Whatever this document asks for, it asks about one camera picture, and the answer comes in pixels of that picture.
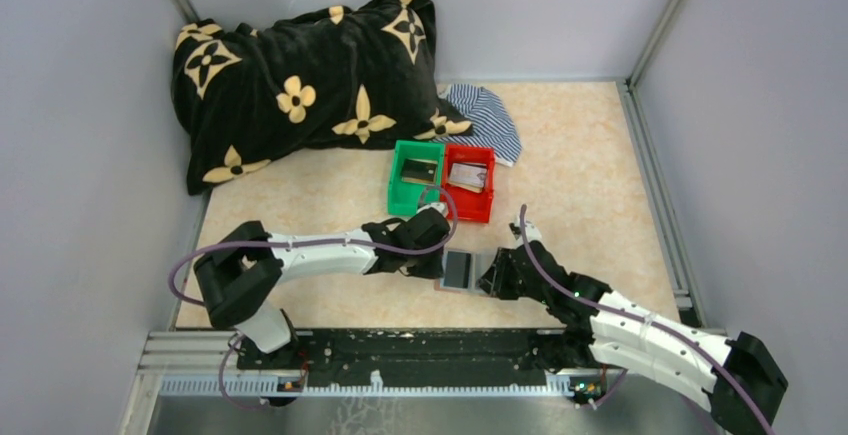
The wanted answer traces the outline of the black VIP card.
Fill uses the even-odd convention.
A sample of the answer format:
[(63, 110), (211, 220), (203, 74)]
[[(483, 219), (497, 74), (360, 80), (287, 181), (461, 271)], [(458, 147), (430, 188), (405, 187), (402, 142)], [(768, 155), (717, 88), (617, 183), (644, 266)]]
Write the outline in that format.
[(433, 160), (406, 159), (400, 170), (403, 182), (430, 185), (435, 182), (439, 165)]

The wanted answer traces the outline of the pink leather card holder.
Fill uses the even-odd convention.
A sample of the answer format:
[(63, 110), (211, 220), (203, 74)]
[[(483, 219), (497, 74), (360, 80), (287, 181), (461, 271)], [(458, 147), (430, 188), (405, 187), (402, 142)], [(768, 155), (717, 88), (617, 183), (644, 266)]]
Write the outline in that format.
[(489, 297), (479, 281), (496, 258), (494, 250), (470, 252), (446, 249), (442, 256), (442, 276), (434, 283), (436, 291)]

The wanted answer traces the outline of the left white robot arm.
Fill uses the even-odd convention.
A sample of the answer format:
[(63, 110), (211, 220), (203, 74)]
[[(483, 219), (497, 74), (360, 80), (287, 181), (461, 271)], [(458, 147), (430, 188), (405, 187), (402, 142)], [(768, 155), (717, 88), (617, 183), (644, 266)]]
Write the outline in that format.
[(198, 250), (193, 265), (209, 323), (249, 339), (277, 369), (292, 366), (300, 343), (285, 312), (268, 298), (278, 285), (328, 274), (404, 272), (436, 279), (456, 225), (444, 202), (428, 203), (407, 219), (393, 218), (325, 236), (267, 231), (259, 221), (238, 226), (221, 242)]

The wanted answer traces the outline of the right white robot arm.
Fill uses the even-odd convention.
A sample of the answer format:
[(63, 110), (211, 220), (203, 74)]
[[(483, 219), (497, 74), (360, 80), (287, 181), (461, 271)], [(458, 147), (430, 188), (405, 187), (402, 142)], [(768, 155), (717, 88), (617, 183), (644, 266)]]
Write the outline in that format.
[(476, 285), (500, 300), (541, 303), (563, 323), (554, 349), (576, 367), (612, 365), (685, 397), (730, 434), (771, 434), (788, 381), (765, 343), (728, 338), (648, 310), (609, 284), (559, 265), (529, 221), (510, 225)]

